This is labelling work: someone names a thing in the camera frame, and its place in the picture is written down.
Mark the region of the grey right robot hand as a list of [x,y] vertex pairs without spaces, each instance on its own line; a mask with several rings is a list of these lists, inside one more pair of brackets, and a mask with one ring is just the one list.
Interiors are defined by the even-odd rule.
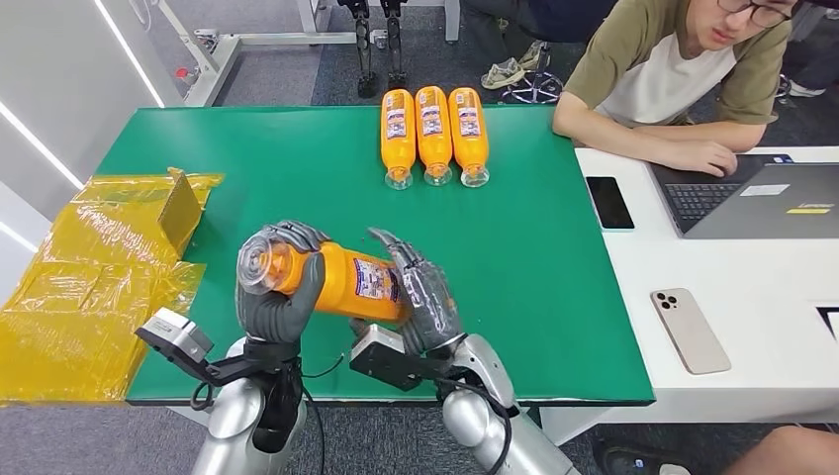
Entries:
[[443,270],[391,232],[370,228],[369,234],[390,253],[399,284],[402,359],[420,358],[463,334],[462,321]]

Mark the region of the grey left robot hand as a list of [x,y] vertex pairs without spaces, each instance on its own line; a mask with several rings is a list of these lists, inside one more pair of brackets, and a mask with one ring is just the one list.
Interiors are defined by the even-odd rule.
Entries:
[[245,257],[254,244],[268,242],[289,244],[306,256],[301,282],[291,295],[275,291],[254,294],[242,280],[242,271],[236,272],[236,317],[249,338],[271,343],[300,341],[325,285],[321,247],[329,241],[330,237],[320,230],[300,221],[285,220],[264,226],[245,242],[240,257]]

